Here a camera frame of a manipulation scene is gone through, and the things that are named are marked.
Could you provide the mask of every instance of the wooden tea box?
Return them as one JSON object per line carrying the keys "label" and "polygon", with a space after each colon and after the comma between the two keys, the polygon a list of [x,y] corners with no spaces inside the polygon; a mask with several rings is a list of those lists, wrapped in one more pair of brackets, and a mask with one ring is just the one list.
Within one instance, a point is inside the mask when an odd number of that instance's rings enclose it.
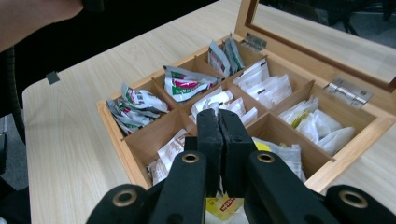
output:
{"label": "wooden tea box", "polygon": [[[125,135],[108,110],[107,99],[97,103],[108,134],[133,184],[145,189],[152,187],[147,166],[158,160],[158,150],[180,129],[196,136],[196,124],[190,118],[191,107],[218,87],[230,91],[234,99],[242,97],[246,111],[257,108],[257,118],[246,126],[252,137],[301,147],[305,184],[317,192],[324,192],[373,146],[380,144],[384,148],[378,153],[396,153],[395,49],[296,18],[254,0],[241,2],[234,33],[224,34],[216,41],[217,45],[223,48],[223,42],[229,35],[235,41],[246,68],[223,77],[220,84],[195,95],[184,104],[176,102],[166,92],[164,68],[136,83],[128,83],[130,88],[150,91],[171,109],[137,132]],[[171,65],[221,77],[207,62],[208,46]],[[270,76],[287,74],[292,88],[292,94],[272,108],[262,105],[233,82],[244,70],[264,58]],[[318,109],[343,127],[355,130],[351,140],[334,155],[328,154],[279,117],[282,112],[310,97],[318,99]],[[116,90],[108,97],[113,100],[119,98],[120,92]],[[394,178],[391,175],[394,173],[396,171],[389,171],[389,178]]]}

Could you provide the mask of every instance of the person's hand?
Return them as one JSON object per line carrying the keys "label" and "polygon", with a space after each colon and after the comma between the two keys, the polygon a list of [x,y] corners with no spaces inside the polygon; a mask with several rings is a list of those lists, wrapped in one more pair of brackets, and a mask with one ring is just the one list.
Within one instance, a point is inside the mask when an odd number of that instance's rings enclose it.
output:
{"label": "person's hand", "polygon": [[0,0],[0,52],[26,36],[76,16],[81,0]]}
{"label": "person's hand", "polygon": [[24,0],[37,10],[45,24],[64,21],[75,17],[82,9],[81,0]]}

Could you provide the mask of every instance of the red label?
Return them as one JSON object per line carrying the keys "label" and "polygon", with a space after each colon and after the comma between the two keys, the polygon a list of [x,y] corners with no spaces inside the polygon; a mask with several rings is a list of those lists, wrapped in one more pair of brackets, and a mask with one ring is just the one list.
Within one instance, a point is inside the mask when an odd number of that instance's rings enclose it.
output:
{"label": "red label", "polygon": [[173,81],[175,86],[183,89],[193,89],[198,85],[198,83],[195,81],[189,81],[189,82],[180,82],[177,80],[173,80]]}
{"label": "red label", "polygon": [[235,201],[235,198],[230,198],[229,200],[227,200],[224,205],[220,208],[221,212],[224,212],[225,210],[227,210],[227,208],[229,208],[233,202]]}

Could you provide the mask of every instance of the screw hole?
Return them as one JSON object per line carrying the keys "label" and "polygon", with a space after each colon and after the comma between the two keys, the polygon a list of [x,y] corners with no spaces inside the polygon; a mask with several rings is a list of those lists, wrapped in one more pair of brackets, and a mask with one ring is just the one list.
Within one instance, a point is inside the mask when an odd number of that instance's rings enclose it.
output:
{"label": "screw hole", "polygon": [[134,189],[123,189],[120,190],[116,195],[113,197],[113,203],[117,207],[125,207],[128,206],[137,199],[137,193]]}
{"label": "screw hole", "polygon": [[356,208],[366,208],[368,206],[367,200],[359,193],[351,190],[341,190],[338,194],[341,200]]}
{"label": "screw hole", "polygon": [[273,162],[275,160],[273,156],[267,153],[261,153],[257,155],[257,159],[259,159],[259,161],[268,162],[268,163]]}
{"label": "screw hole", "polygon": [[184,155],[182,160],[186,163],[194,163],[199,160],[199,156],[190,153],[190,154]]}

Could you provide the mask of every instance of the white tea packet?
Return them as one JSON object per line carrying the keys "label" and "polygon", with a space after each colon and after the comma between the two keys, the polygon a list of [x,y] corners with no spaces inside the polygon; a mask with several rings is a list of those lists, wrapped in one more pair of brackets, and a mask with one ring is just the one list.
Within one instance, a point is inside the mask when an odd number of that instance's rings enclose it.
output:
{"label": "white tea packet", "polygon": [[266,59],[261,59],[258,62],[247,68],[239,77],[233,80],[233,84],[246,91],[261,83],[270,77]]}
{"label": "white tea packet", "polygon": [[258,110],[256,107],[251,108],[244,116],[242,116],[241,121],[244,126],[248,126],[253,120],[255,120],[258,116]]}
{"label": "white tea packet", "polygon": [[255,100],[259,100],[259,95],[267,91],[270,87],[276,85],[278,77],[269,77],[262,82],[248,88],[245,92],[253,97]]}
{"label": "white tea packet", "polygon": [[287,74],[278,78],[275,83],[268,85],[264,92],[259,94],[259,102],[271,109],[292,94],[292,88]]}
{"label": "white tea packet", "polygon": [[318,130],[315,116],[312,113],[309,113],[308,116],[300,122],[300,124],[296,127],[296,130],[305,135],[305,137],[308,138],[311,142],[315,144],[318,143]]}
{"label": "white tea packet", "polygon": [[343,128],[337,120],[319,109],[315,110],[312,115],[315,117],[315,126],[317,127],[319,138],[323,138],[329,133]]}
{"label": "white tea packet", "polygon": [[205,104],[209,105],[215,102],[225,104],[233,99],[233,94],[230,91],[220,91],[217,94],[213,94],[213,92],[211,93],[212,94],[209,94],[192,106],[191,113],[194,115],[195,119],[197,118],[198,113],[204,110]]}
{"label": "white tea packet", "polygon": [[247,113],[242,97],[239,97],[230,104],[227,104],[225,109],[234,112],[239,118],[242,118]]}
{"label": "white tea packet", "polygon": [[186,135],[186,130],[181,129],[168,143],[166,143],[163,147],[160,148],[160,150],[158,150],[158,155],[160,156],[160,159],[165,165],[168,172],[171,170],[171,166],[173,160],[175,159],[175,156],[180,152],[184,151],[184,142]]}
{"label": "white tea packet", "polygon": [[314,112],[319,107],[318,97],[311,95],[307,101],[301,101],[288,110],[280,113],[278,116],[285,120],[291,127],[296,128],[302,119],[306,118],[309,113]]}
{"label": "white tea packet", "polygon": [[148,173],[152,178],[152,185],[156,185],[166,177],[168,177],[169,172],[166,170],[165,164],[161,159],[158,159],[148,165]]}
{"label": "white tea packet", "polygon": [[334,156],[341,148],[347,145],[352,139],[355,129],[346,127],[329,133],[318,141],[318,146],[322,147],[329,155]]}

